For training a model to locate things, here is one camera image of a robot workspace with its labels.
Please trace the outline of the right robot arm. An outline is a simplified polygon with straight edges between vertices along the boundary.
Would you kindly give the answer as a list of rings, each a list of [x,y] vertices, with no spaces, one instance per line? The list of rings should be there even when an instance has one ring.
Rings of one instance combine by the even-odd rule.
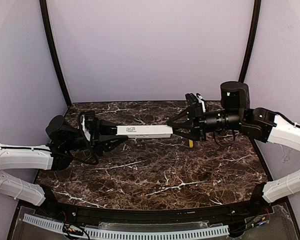
[[[186,94],[189,106],[167,121],[173,134],[192,141],[206,140],[207,133],[238,131],[263,143],[279,144],[300,152],[300,125],[280,112],[250,107],[249,87],[238,81],[220,85],[222,110],[207,111],[199,94]],[[255,186],[251,203],[269,205],[276,200],[300,192],[300,169],[278,180]]]

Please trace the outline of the yellow handled screwdriver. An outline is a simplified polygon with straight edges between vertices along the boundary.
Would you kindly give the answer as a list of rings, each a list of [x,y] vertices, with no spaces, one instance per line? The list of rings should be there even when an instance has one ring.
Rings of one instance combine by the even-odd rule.
[[[192,148],[194,146],[194,142],[192,140],[189,140],[189,147]]]

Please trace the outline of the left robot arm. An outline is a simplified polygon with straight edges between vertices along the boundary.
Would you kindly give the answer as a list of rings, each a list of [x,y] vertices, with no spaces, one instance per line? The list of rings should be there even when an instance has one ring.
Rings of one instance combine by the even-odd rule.
[[[26,182],[6,172],[10,169],[61,171],[72,161],[97,165],[98,157],[128,140],[117,134],[117,126],[84,113],[71,126],[62,115],[55,116],[46,128],[50,143],[17,146],[0,143],[0,194],[41,206],[55,201],[52,191],[43,185]]]

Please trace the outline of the white remote control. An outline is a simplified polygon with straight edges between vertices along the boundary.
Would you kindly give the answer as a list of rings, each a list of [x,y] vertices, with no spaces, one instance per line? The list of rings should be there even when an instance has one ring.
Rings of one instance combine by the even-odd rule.
[[[117,136],[128,136],[130,139],[170,138],[173,129],[167,125],[118,125]]]

